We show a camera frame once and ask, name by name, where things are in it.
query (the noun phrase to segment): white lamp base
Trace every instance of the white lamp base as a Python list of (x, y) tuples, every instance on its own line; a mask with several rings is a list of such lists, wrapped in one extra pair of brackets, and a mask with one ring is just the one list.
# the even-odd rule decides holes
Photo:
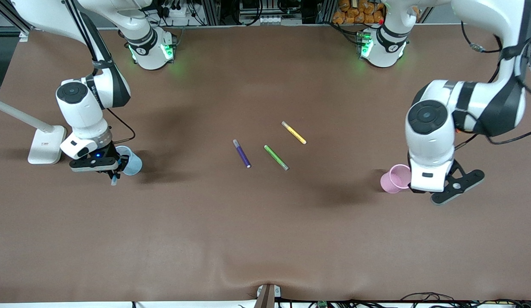
[(41, 130), (35, 131), (27, 162), (34, 165), (51, 165), (60, 160), (62, 150), (60, 144), (65, 139), (66, 129), (60, 125), (54, 125), (52, 133)]

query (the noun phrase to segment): green marker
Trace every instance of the green marker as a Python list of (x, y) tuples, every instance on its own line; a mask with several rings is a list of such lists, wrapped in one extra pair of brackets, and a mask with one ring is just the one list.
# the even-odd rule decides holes
[(277, 163), (279, 163), (279, 165), (281, 165), (282, 169), (284, 169), (285, 171), (289, 169), (289, 167), (285, 164), (285, 162), (283, 162), (281, 158), (277, 154), (275, 154), (275, 152), (273, 152), (271, 148), (269, 148), (269, 146), (264, 145), (264, 148), (267, 151), (267, 153), (269, 153), (269, 155), (271, 155), (271, 157), (273, 157), (273, 159), (276, 160)]

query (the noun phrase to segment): brown table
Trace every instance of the brown table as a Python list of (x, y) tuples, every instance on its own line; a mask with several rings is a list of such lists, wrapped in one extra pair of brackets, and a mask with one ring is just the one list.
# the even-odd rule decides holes
[[(115, 31), (103, 36), (132, 88), (117, 114), (138, 134), (127, 145), (144, 170), (111, 187), (66, 158), (31, 166), (34, 129), (0, 113), (0, 302), (249, 299), (268, 282), (293, 299), (531, 298), (531, 137), (459, 150), (486, 180), (443, 207), (378, 191), (381, 170), (406, 162), (415, 93), (495, 68), (459, 26), (416, 27), (387, 69), (358, 61), (328, 27), (187, 30), (176, 63), (158, 71), (134, 65)], [(90, 71), (79, 42), (31, 33), (0, 100), (65, 124), (54, 91)], [(105, 117), (116, 139), (130, 136)], [(531, 100), (508, 136), (530, 129)]]

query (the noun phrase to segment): marker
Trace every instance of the marker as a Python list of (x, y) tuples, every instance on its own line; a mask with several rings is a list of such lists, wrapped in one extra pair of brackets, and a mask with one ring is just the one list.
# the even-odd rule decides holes
[(248, 158), (246, 158), (246, 155), (244, 154), (244, 151), (242, 150), (242, 148), (238, 144), (237, 139), (233, 139), (233, 144), (234, 144), (235, 148), (237, 149), (237, 152), (238, 152), (238, 155), (240, 156), (240, 159), (242, 159), (242, 162), (244, 163), (244, 165), (246, 165), (246, 168), (252, 167), (250, 165), (250, 162), (248, 161)]
[(284, 126), (288, 131), (290, 131), (290, 133), (292, 135), (294, 135), (295, 138), (297, 138), (301, 143), (303, 144), (306, 144), (307, 141), (305, 141), (305, 139), (303, 139), (302, 136), (300, 136), (300, 134), (298, 134), (297, 131), (295, 131), (293, 128), (290, 127), (290, 125), (288, 125), (285, 121), (282, 121), (282, 126)]
[(267, 153), (269, 153), (269, 155), (271, 155), (271, 157), (273, 157), (274, 160), (277, 161), (277, 163), (279, 163), (279, 165), (281, 165), (282, 169), (284, 169), (285, 171), (288, 171), (288, 169), (290, 169), (286, 164), (285, 162), (283, 162), (281, 160), (281, 158), (275, 154), (275, 152), (273, 152), (273, 150), (271, 150), (271, 148), (269, 148), (269, 146), (267, 145), (264, 145), (264, 148), (265, 150), (267, 151)]

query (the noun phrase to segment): cup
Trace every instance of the cup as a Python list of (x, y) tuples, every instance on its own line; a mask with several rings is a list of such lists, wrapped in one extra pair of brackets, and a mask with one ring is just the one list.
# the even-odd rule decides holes
[(117, 150), (117, 153), (119, 153), (119, 155), (128, 156), (128, 163), (125, 166), (125, 169), (123, 170), (124, 174), (134, 175), (140, 172), (140, 170), (142, 170), (142, 160), (138, 157), (138, 155), (134, 154), (134, 152), (132, 152), (132, 150), (128, 146), (116, 146), (115, 150)]
[(381, 176), (381, 188), (387, 193), (398, 193), (408, 189), (411, 180), (410, 167), (402, 164), (394, 165), (389, 172)]

